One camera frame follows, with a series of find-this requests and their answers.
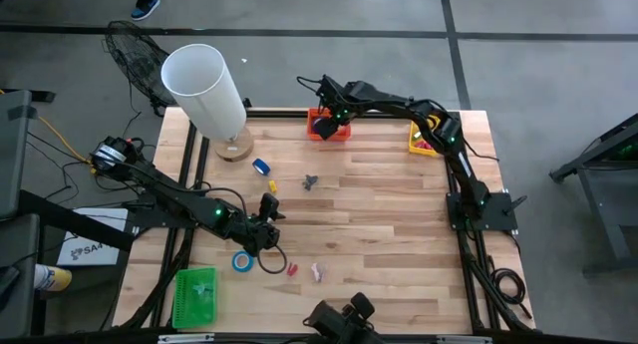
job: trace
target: yellow container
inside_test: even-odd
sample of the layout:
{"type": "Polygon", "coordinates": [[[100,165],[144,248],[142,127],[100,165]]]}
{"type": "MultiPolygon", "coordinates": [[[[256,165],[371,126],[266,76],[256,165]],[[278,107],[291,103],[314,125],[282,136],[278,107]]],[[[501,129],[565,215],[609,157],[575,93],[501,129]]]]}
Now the yellow container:
{"type": "MultiPolygon", "coordinates": [[[[439,119],[435,119],[434,128],[439,125],[439,119]]],[[[408,152],[411,154],[425,155],[425,156],[436,156],[437,152],[432,149],[421,149],[416,146],[419,142],[424,142],[424,139],[421,136],[415,135],[419,132],[419,127],[414,122],[410,123],[410,136],[408,137],[408,152]]]]}

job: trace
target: black coiled cable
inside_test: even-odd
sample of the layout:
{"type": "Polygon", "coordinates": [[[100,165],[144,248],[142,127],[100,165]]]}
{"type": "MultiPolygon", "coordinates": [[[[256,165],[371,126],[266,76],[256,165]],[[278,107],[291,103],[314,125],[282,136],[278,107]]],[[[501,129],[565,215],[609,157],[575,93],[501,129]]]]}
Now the black coiled cable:
{"type": "Polygon", "coordinates": [[[491,279],[491,282],[496,287],[496,291],[498,291],[498,294],[500,294],[502,300],[507,304],[520,306],[520,309],[522,309],[527,318],[531,319],[531,313],[522,304],[522,301],[525,299],[525,294],[527,293],[525,289],[525,283],[522,281],[522,278],[518,275],[518,273],[509,268],[496,269],[491,256],[488,259],[489,264],[491,264],[491,267],[493,268],[493,272],[489,275],[489,279],[491,279]],[[514,294],[513,296],[504,293],[502,289],[500,289],[500,282],[506,278],[514,282],[514,284],[516,285],[516,294],[514,294]]]}

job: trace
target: white paper tube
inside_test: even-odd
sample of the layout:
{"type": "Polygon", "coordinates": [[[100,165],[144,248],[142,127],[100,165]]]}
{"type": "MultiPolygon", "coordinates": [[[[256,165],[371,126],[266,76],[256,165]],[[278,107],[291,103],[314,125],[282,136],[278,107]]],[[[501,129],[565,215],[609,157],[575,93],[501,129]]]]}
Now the white paper tube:
{"type": "Polygon", "coordinates": [[[161,66],[161,81],[192,123],[212,140],[232,140],[246,112],[217,49],[192,44],[175,50],[161,66]]]}

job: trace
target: yellow cable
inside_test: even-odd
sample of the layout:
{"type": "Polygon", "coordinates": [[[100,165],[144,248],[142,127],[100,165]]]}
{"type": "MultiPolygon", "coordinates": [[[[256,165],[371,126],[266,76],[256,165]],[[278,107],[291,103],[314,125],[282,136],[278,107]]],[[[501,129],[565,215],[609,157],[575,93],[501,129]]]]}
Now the yellow cable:
{"type": "Polygon", "coordinates": [[[89,160],[85,159],[84,157],[82,157],[82,155],[78,154],[77,151],[75,151],[71,145],[69,145],[69,143],[67,142],[67,140],[64,138],[64,136],[60,135],[60,133],[53,127],[53,125],[49,124],[49,122],[47,120],[45,120],[44,118],[42,118],[41,116],[38,117],[38,119],[40,119],[40,121],[42,121],[48,128],[49,130],[51,130],[51,132],[58,137],[58,139],[60,139],[60,141],[62,141],[62,144],[64,145],[64,147],[66,147],[67,149],[69,149],[69,151],[71,151],[71,153],[76,157],[76,159],[85,162],[87,164],[89,164],[89,160]]]}

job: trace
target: blue sneaker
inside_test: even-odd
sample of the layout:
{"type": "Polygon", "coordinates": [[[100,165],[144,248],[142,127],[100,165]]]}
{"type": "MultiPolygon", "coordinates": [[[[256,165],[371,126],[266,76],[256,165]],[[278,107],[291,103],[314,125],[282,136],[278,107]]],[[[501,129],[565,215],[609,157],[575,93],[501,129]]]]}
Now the blue sneaker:
{"type": "Polygon", "coordinates": [[[154,10],[160,5],[160,0],[153,0],[151,4],[143,5],[141,8],[136,8],[131,13],[133,21],[140,21],[148,18],[154,12],[154,10]]]}

